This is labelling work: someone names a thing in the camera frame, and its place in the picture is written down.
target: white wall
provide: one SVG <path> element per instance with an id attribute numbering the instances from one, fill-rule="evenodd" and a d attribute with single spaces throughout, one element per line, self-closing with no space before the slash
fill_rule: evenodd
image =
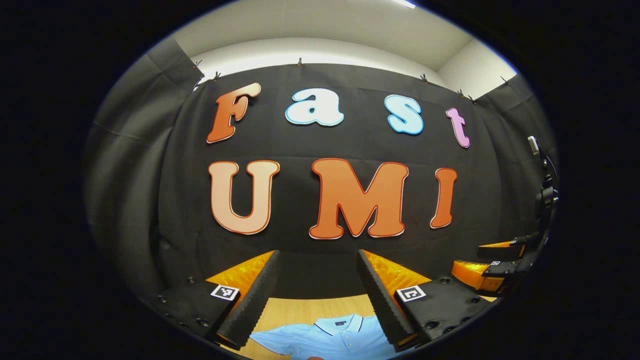
<path id="1" fill-rule="evenodd" d="M 272 38 L 242 42 L 207 51 L 191 58 L 205 77 L 212 79 L 216 71 L 221 77 L 260 67 L 303 63 L 339 63 L 389 70 L 420 78 L 425 74 L 430 83 L 447 87 L 437 72 L 407 58 L 366 45 L 323 38 Z"/>
<path id="2" fill-rule="evenodd" d="M 501 76 L 508 80 L 517 71 L 492 49 L 473 39 L 438 74 L 451 90 L 462 89 L 463 94 L 477 99 L 504 84 Z"/>

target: black backdrop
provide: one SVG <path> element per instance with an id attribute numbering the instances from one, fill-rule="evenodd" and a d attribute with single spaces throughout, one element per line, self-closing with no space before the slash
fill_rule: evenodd
<path id="1" fill-rule="evenodd" d="M 41 5 L 6 12 L 8 24 L 20 29 L 7 43 L 12 62 L 6 87 L 14 89 L 7 118 L 14 120 L 3 123 L 6 145 L 17 149 L 5 166 L 18 174 L 3 189 L 12 209 L 5 224 L 19 234 L 6 242 L 16 248 L 7 257 L 10 356 L 218 358 L 150 313 L 106 270 L 110 265 L 83 220 L 78 167 L 104 94 L 159 38 L 209 11 L 211 2 L 113 2 L 108 10 L 100 4 Z M 625 233 L 617 211 L 602 211 L 615 209 L 634 191 L 621 183 L 629 178 L 612 177 L 633 167 L 635 158 L 629 156 L 634 142 L 627 141 L 635 136 L 628 122 L 633 102 L 623 93 L 634 80 L 626 76 L 634 67 L 624 36 L 633 33 L 631 4 L 583 4 L 570 11 L 552 1 L 448 0 L 429 6 L 505 54 L 534 85 L 563 144 L 565 211 L 554 234 L 568 239 L 550 242 L 539 272 L 493 321 L 430 354 L 632 358 L 633 332 L 623 325 L 632 283 L 624 281 L 629 273 L 621 265 L 633 263 L 635 238 Z M 604 71 L 607 64 L 614 64 L 615 74 Z M 597 226 L 595 220 L 617 226 Z"/>
<path id="2" fill-rule="evenodd" d="M 541 107 L 520 76 L 473 104 L 417 78 L 352 65 L 264 67 L 206 81 L 190 94 L 198 75 L 175 41 L 165 40 L 112 89 L 88 140 L 90 224 L 110 261 L 143 298 L 152 299 L 188 277 L 204 280 L 272 249 L 281 251 L 283 263 L 272 296 L 361 295 L 357 249 L 437 277 L 449 274 L 454 259 L 476 260 L 478 245 L 536 230 L 534 200 L 543 172 L 527 137 L 534 135 L 552 154 L 556 147 Z M 254 82 L 261 93 L 250 98 L 234 135 L 208 144 L 204 139 L 216 99 Z M 306 88 L 336 92 L 344 120 L 333 127 L 286 121 L 291 96 Z M 384 100 L 391 94 L 420 104 L 421 133 L 396 133 L 389 126 Z M 449 108 L 465 119 L 468 149 L 455 139 L 445 114 Z M 316 223 L 320 194 L 311 164 L 319 158 L 348 160 L 363 187 L 383 162 L 408 166 L 404 233 L 311 238 L 308 229 Z M 271 189 L 271 220 L 257 234 L 232 233 L 211 215 L 208 167 L 215 161 L 239 165 L 232 205 L 236 213 L 249 214 L 252 177 L 244 169 L 255 160 L 281 166 Z M 431 229 L 438 202 L 435 170 L 443 167 L 458 173 L 454 220 Z M 347 229 L 342 215 L 339 225 Z"/>

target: peach letter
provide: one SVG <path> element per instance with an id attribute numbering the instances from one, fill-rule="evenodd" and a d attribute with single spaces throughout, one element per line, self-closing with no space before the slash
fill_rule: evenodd
<path id="1" fill-rule="evenodd" d="M 320 159 L 311 168 L 320 176 L 318 223 L 309 229 L 312 238 L 337 239 L 344 234 L 343 228 L 338 226 L 338 209 L 353 236 L 362 234 L 376 209 L 369 235 L 381 238 L 404 232 L 401 217 L 404 179 L 409 175 L 406 166 L 400 163 L 380 165 L 366 192 L 346 160 Z"/>
<path id="2" fill-rule="evenodd" d="M 231 116 L 235 115 L 236 121 L 240 121 L 249 103 L 245 95 L 256 97 L 260 93 L 260 89 L 260 84 L 253 83 L 221 95 L 216 100 L 218 110 L 216 111 L 216 118 L 213 120 L 213 128 L 207 135 L 207 143 L 228 139 L 235 133 L 236 128 L 231 125 Z"/>
<path id="3" fill-rule="evenodd" d="M 253 176 L 253 208 L 247 217 L 241 217 L 231 208 L 232 178 L 238 173 L 238 165 L 219 161 L 209 165 L 211 175 L 211 212 L 225 229 L 245 235 L 259 233 L 271 217 L 271 178 L 280 171 L 275 161 L 253 161 L 246 166 Z"/>
<path id="4" fill-rule="evenodd" d="M 458 174 L 452 168 L 439 168 L 436 170 L 436 179 L 440 183 L 438 191 L 438 205 L 436 215 L 431 219 L 431 228 L 437 229 L 451 224 L 451 202 L 453 201 L 453 182 Z"/>

